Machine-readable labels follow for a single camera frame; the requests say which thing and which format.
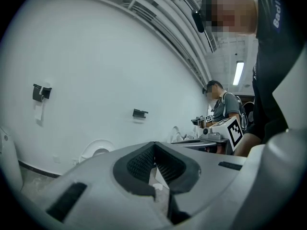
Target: white wall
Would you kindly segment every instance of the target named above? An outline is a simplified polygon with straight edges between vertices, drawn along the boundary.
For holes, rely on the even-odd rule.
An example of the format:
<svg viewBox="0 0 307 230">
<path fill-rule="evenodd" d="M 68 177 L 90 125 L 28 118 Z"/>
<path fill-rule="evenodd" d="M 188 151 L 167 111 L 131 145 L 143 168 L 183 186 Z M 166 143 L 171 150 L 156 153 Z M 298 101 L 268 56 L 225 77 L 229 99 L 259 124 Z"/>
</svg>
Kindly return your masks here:
<svg viewBox="0 0 307 230">
<path fill-rule="evenodd" d="M 0 51 L 0 124 L 21 161 L 62 174 L 95 139 L 116 148 L 164 141 L 173 126 L 190 132 L 190 120 L 206 115 L 201 87 L 137 20 L 94 0 L 39 8 L 17 15 Z M 53 89 L 39 125 L 32 92 L 43 81 Z M 147 118 L 133 118 L 134 108 Z"/>
</svg>

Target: man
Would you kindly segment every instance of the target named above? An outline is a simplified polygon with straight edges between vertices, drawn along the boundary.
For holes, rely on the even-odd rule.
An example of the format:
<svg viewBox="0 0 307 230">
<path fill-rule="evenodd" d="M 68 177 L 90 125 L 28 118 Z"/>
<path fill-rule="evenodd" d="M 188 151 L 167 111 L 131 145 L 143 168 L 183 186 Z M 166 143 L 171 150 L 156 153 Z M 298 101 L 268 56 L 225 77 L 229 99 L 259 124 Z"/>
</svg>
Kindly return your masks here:
<svg viewBox="0 0 307 230">
<path fill-rule="evenodd" d="M 213 121 L 206 124 L 210 127 L 228 117 L 236 117 L 240 124 L 240 107 L 237 98 L 224 90 L 223 86 L 215 80 L 209 81 L 204 87 L 208 99 L 217 100 L 213 110 Z"/>
<path fill-rule="evenodd" d="M 203 25 L 213 31 L 255 34 L 258 39 L 254 124 L 235 151 L 248 156 L 252 147 L 287 129 L 272 93 L 301 53 L 304 38 L 282 0 L 202 0 L 200 15 Z"/>
</svg>

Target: ceiling light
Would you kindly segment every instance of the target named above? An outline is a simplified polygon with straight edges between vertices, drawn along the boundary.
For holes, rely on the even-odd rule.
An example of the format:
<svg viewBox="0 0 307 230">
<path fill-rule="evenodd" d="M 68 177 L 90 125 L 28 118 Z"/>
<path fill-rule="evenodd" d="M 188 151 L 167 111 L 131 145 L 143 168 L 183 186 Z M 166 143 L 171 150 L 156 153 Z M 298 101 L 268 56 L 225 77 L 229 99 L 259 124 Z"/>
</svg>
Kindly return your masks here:
<svg viewBox="0 0 307 230">
<path fill-rule="evenodd" d="M 238 85 L 240 78 L 241 78 L 241 74 L 243 71 L 243 67 L 244 67 L 244 62 L 243 61 L 238 61 L 236 63 L 236 74 L 235 74 L 235 79 L 234 79 L 234 83 L 233 85 Z"/>
</svg>

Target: black rubber pad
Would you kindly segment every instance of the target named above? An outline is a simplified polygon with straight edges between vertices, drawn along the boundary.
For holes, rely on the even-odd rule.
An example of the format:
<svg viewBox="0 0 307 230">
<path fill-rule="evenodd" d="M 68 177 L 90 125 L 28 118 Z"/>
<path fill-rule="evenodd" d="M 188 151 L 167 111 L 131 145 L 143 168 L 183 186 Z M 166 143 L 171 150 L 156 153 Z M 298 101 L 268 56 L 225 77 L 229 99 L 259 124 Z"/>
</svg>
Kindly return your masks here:
<svg viewBox="0 0 307 230">
<path fill-rule="evenodd" d="M 86 187 L 87 186 L 83 183 L 74 183 L 63 193 L 55 204 L 47 210 L 47 213 L 62 222 L 85 191 Z"/>
<path fill-rule="evenodd" d="M 239 171 L 242 168 L 242 165 L 228 162 L 220 162 L 219 165 L 236 171 Z"/>
</svg>

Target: gray t-shirt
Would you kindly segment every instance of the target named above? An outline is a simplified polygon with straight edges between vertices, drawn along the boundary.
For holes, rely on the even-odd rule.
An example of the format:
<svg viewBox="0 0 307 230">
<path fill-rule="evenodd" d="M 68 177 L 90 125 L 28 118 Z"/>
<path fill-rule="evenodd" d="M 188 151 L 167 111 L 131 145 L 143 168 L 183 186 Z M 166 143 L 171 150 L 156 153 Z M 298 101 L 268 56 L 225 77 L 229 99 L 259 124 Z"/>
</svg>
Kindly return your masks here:
<svg viewBox="0 0 307 230">
<path fill-rule="evenodd" d="M 229 113 L 238 113 L 240 114 L 240 106 L 237 98 L 231 93 L 226 93 L 224 96 L 225 104 L 222 102 L 220 97 L 214 106 L 213 120 L 214 122 L 219 122 L 225 118 L 228 118 Z"/>
</svg>

